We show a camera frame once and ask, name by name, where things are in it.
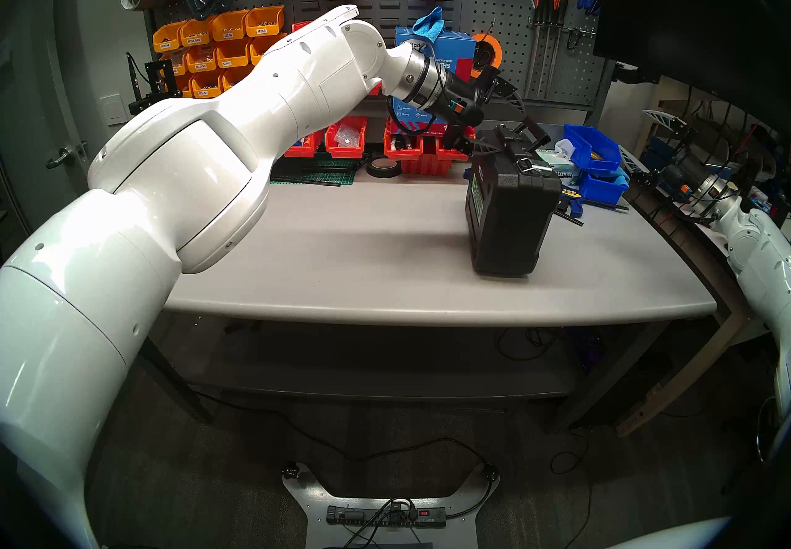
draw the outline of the printed label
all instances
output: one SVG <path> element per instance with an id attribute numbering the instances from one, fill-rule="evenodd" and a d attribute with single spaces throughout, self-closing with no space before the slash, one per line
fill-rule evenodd
<path id="1" fill-rule="evenodd" d="M 481 186 L 478 181 L 478 174 L 472 176 L 472 185 L 470 185 L 472 205 L 476 209 L 476 218 L 478 225 L 481 225 L 481 214 L 483 214 L 483 193 L 481 193 Z"/>

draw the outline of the green cutting mat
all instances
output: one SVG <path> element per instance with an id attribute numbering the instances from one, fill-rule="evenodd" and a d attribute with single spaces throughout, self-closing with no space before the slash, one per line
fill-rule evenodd
<path id="1" fill-rule="evenodd" d="M 312 166 L 313 168 L 322 168 L 325 166 L 335 166 L 340 168 L 352 168 L 355 171 L 360 165 L 362 160 L 355 160 L 349 158 L 333 158 L 329 153 L 317 152 L 313 158 L 285 158 L 290 163 L 299 163 L 300 165 Z M 351 185 L 354 182 L 355 172 L 292 172 L 288 168 L 275 167 L 271 176 L 288 176 L 291 179 L 300 179 L 304 181 L 321 181 L 323 183 L 339 183 L 341 185 Z M 286 181 L 271 181 L 273 185 L 302 185 L 302 183 L 291 183 Z"/>

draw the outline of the table leg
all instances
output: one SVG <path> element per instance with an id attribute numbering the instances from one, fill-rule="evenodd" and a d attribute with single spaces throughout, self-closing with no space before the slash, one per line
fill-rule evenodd
<path id="1" fill-rule="evenodd" d="M 599 402 L 601 397 L 612 389 L 654 344 L 669 323 L 669 321 L 656 321 L 628 327 L 623 337 L 613 343 L 607 355 L 596 365 L 582 385 L 565 399 L 552 430 L 561 432 L 590 411 L 593 405 Z"/>
<path id="2" fill-rule="evenodd" d="M 730 314 L 727 320 L 720 326 L 708 342 L 703 345 L 688 363 L 685 365 L 664 387 L 650 394 L 645 404 L 629 415 L 617 426 L 620 437 L 627 436 L 637 428 L 656 417 L 663 409 L 693 384 L 701 375 L 708 370 L 715 361 L 731 346 L 736 336 L 742 328 L 747 325 L 749 316 L 736 310 Z"/>
<path id="3" fill-rule="evenodd" d="M 147 336 L 143 341 L 137 359 L 143 369 L 181 408 L 193 419 L 202 423 L 211 423 L 212 417 L 187 385 L 187 382 L 176 372 L 154 342 Z"/>

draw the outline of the black monitor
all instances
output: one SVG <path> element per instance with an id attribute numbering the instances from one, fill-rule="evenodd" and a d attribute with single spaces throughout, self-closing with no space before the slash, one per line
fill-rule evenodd
<path id="1" fill-rule="evenodd" d="M 602 0 L 594 53 L 791 132 L 791 0 Z"/>

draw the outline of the cardboard box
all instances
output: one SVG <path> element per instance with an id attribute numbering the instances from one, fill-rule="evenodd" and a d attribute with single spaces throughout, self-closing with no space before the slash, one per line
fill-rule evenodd
<path id="1" fill-rule="evenodd" d="M 580 169 L 574 162 L 556 155 L 554 149 L 536 149 L 535 152 L 544 162 L 552 166 L 555 174 L 560 177 L 560 181 L 566 187 L 573 187 L 579 184 Z"/>
<path id="2" fill-rule="evenodd" d="M 415 34 L 411 28 L 398 26 L 395 28 L 396 46 L 410 41 L 412 44 L 425 45 L 427 42 L 422 36 Z M 431 54 L 431 48 L 424 47 L 424 53 Z M 445 30 L 434 41 L 434 53 L 437 61 L 452 73 L 456 73 L 460 59 L 473 59 L 476 53 L 476 42 L 469 34 L 450 32 Z M 393 107 L 398 120 L 410 129 L 424 128 L 431 120 L 431 115 L 425 111 L 418 111 L 414 106 L 405 104 L 401 100 L 393 100 Z M 436 119 L 427 135 L 441 136 L 445 133 L 445 121 Z"/>

